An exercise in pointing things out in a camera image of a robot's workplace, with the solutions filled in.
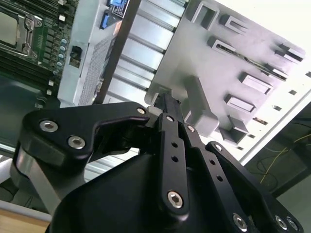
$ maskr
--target metal frame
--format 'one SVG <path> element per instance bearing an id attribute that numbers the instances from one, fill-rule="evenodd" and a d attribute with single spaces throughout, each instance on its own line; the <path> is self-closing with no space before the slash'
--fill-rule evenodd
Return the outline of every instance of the metal frame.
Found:
<path id="1" fill-rule="evenodd" d="M 94 104 L 102 104 L 104 98 L 107 94 L 108 88 L 110 86 L 113 74 L 116 70 L 118 60 L 122 54 L 123 48 L 125 46 L 125 42 L 128 38 L 130 30 L 132 28 L 136 13 L 140 6 L 141 0 L 132 0 L 128 4 L 128 8 L 123 19 L 122 25 L 120 27 L 119 34 L 117 35 L 115 45 L 112 49 L 107 67 L 102 75 L 103 77 L 103 84 L 97 97 L 95 98 Z"/>

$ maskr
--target wire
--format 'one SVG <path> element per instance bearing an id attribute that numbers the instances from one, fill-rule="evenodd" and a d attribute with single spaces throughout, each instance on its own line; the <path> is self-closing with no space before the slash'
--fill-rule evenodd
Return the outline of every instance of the wire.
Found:
<path id="1" fill-rule="evenodd" d="M 266 150 L 271 151 L 271 152 L 281 152 L 281 150 L 272 150 L 270 148 L 264 147 Z"/>
<path id="2" fill-rule="evenodd" d="M 300 121 L 311 121 L 311 118 L 294 118 L 294 120 L 300 120 Z"/>
<path id="3" fill-rule="evenodd" d="M 261 172 L 261 173 L 254 173 L 253 172 L 253 174 L 258 174 L 258 175 L 262 175 L 262 176 L 264 176 L 264 174 L 267 172 L 267 168 L 265 167 L 265 165 L 263 164 L 263 161 L 264 159 L 259 159 L 258 161 L 257 161 L 257 164 L 256 164 L 256 167 L 257 167 L 257 169 Z M 273 190 L 275 190 L 277 187 L 278 187 L 278 180 L 277 180 L 277 177 L 275 176 L 275 175 L 273 175 L 272 173 L 270 173 L 270 172 L 268 172 L 268 174 L 267 175 L 270 175 L 272 178 L 274 178 L 274 180 L 275 180 L 275 185 L 273 186 L 273 188 L 270 188 L 269 189 L 269 192 L 272 192 Z"/>
<path id="4" fill-rule="evenodd" d="M 300 141 L 300 140 L 302 140 L 302 139 L 304 139 L 304 138 L 307 138 L 307 137 L 309 137 L 309 136 L 311 136 L 311 134 L 308 134 L 308 135 L 306 135 L 306 136 L 303 136 L 303 137 L 301 137 L 301 138 L 295 140 L 294 143 L 296 143 L 296 142 L 298 142 L 298 141 Z M 268 167 L 268 169 L 267 169 L 265 175 L 264 175 L 263 178 L 261 179 L 260 183 L 263 182 L 263 180 L 266 178 L 266 176 L 267 176 L 269 170 L 271 169 L 271 167 L 273 166 L 273 164 L 276 162 L 276 160 L 279 158 L 279 156 L 280 156 L 283 152 L 285 152 L 286 149 L 287 149 L 287 147 L 285 147 L 285 148 L 274 158 L 274 160 L 272 161 L 272 163 L 271 163 L 270 166 Z"/>
<path id="5" fill-rule="evenodd" d="M 1 186 L 0 188 L 3 188 L 5 191 L 7 191 L 8 193 L 10 193 L 10 194 L 12 195 L 11 200 L 10 200 L 10 201 L 8 201 L 8 202 L 13 201 L 15 194 L 13 194 L 13 193 L 12 193 L 9 189 L 7 189 L 7 188 L 5 188 L 5 187 L 3 187 L 3 186 Z"/>
<path id="6" fill-rule="evenodd" d="M 29 204 L 28 204 L 28 206 L 27 206 L 27 208 L 29 208 L 29 206 L 31 205 L 31 202 L 33 201 L 33 196 L 31 196 L 31 199 L 30 199 L 30 202 L 29 202 Z"/>
<path id="7" fill-rule="evenodd" d="M 30 197 L 28 198 L 28 200 L 27 200 L 27 202 L 25 203 L 24 207 L 26 207 L 26 205 L 27 205 L 28 203 L 29 203 L 29 204 L 31 203 L 32 197 L 33 197 L 33 196 L 30 196 Z"/>
<path id="8" fill-rule="evenodd" d="M 311 126 L 309 125 L 305 125 L 305 124 L 301 124 L 301 123 L 298 123 L 298 122 L 291 122 L 292 124 L 295 124 L 295 125 L 302 125 L 302 126 L 305 126 L 305 127 L 308 127 L 311 129 Z"/>

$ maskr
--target rectangular slot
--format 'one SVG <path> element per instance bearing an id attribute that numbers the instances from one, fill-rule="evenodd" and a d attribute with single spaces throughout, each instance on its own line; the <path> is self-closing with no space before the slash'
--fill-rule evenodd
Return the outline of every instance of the rectangular slot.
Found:
<path id="1" fill-rule="evenodd" d="M 83 50 L 79 46 L 72 46 L 69 65 L 79 68 L 81 57 L 82 57 L 82 52 Z"/>
<path id="2" fill-rule="evenodd" d="M 231 29 L 232 31 L 241 35 L 246 34 L 247 31 L 246 24 L 241 20 L 234 18 L 233 16 L 224 15 L 221 21 L 224 21 L 225 27 Z"/>
<path id="3" fill-rule="evenodd" d="M 254 120 L 254 121 L 257 121 L 258 123 L 263 124 L 263 125 L 267 125 L 267 124 L 268 124 L 267 121 L 261 120 L 261 119 L 259 119 L 259 118 L 257 118 L 257 117 L 254 117 L 253 120 Z"/>
<path id="4" fill-rule="evenodd" d="M 266 64 L 265 67 L 268 69 L 268 72 L 263 71 L 264 73 L 266 73 L 268 75 L 268 77 L 271 78 L 278 78 L 281 79 L 282 81 L 286 81 L 288 79 L 288 75 L 285 74 L 283 71 L 274 68 L 273 66 L 271 66 L 270 64 Z"/>
<path id="5" fill-rule="evenodd" d="M 305 51 L 299 48 L 292 48 L 292 46 L 289 43 L 284 43 L 280 45 L 280 48 L 283 49 L 283 51 L 276 51 L 276 54 L 286 58 L 287 60 L 295 63 L 302 62 L 305 58 Z"/>
<path id="6" fill-rule="evenodd" d="M 253 104 L 243 101 L 232 95 L 228 95 L 227 98 L 225 99 L 225 102 L 227 103 L 228 106 L 245 113 L 251 113 L 256 109 L 256 107 Z"/>
<path id="7" fill-rule="evenodd" d="M 206 30 L 210 30 L 218 15 L 219 9 L 217 7 L 202 1 L 199 3 L 191 22 L 201 24 Z"/>
<path id="8" fill-rule="evenodd" d="M 290 93 L 291 95 L 293 95 L 293 96 L 297 94 L 297 92 L 294 91 L 294 90 L 290 90 L 289 93 Z"/>
<path id="9" fill-rule="evenodd" d="M 281 111 L 281 110 L 282 110 L 282 108 L 281 108 L 281 107 L 276 106 L 276 105 L 274 105 L 274 106 L 273 106 L 273 109 L 275 109 L 275 110 L 277 110 L 277 111 Z"/>
<path id="10" fill-rule="evenodd" d="M 261 93 L 267 95 L 273 87 L 269 85 L 268 83 L 265 83 L 262 80 L 259 80 L 249 74 L 245 74 L 244 77 L 241 80 L 241 83 L 257 90 L 260 91 Z"/>
<path id="11" fill-rule="evenodd" d="M 225 42 L 220 41 L 216 37 L 212 36 L 207 44 L 217 52 L 220 52 L 222 54 L 232 54 L 235 52 L 235 48 L 226 44 Z"/>

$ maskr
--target capacitor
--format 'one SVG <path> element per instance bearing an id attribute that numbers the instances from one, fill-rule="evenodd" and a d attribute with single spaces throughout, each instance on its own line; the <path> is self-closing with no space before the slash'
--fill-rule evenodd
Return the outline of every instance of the capacitor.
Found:
<path id="1" fill-rule="evenodd" d="M 65 47 L 65 46 L 61 46 L 59 49 L 60 49 L 61 51 L 66 51 L 66 47 Z"/>
<path id="2" fill-rule="evenodd" d="M 62 44 L 67 44 L 67 40 L 66 39 L 62 39 L 60 42 L 62 42 Z"/>
<path id="3" fill-rule="evenodd" d="M 58 57 L 59 57 L 60 59 L 64 59 L 64 58 L 65 58 L 65 55 L 62 54 L 62 53 L 60 53 L 60 54 L 58 54 Z"/>

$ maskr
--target mounting hole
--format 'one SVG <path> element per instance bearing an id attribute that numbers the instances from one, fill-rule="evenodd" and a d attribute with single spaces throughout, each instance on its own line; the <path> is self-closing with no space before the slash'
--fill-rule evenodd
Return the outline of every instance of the mounting hole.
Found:
<path id="1" fill-rule="evenodd" d="M 178 162 L 178 158 L 176 156 L 172 156 L 172 160 L 177 163 Z"/>
<path id="2" fill-rule="evenodd" d="M 169 120 L 169 121 L 171 121 L 171 122 L 173 122 L 173 121 L 174 121 L 174 118 L 173 118 L 173 117 L 171 117 L 171 116 L 166 116 L 166 119 L 167 119 L 167 120 Z"/>
<path id="3" fill-rule="evenodd" d="M 217 179 L 220 181 L 220 182 L 223 182 L 223 178 L 221 176 L 217 176 Z"/>

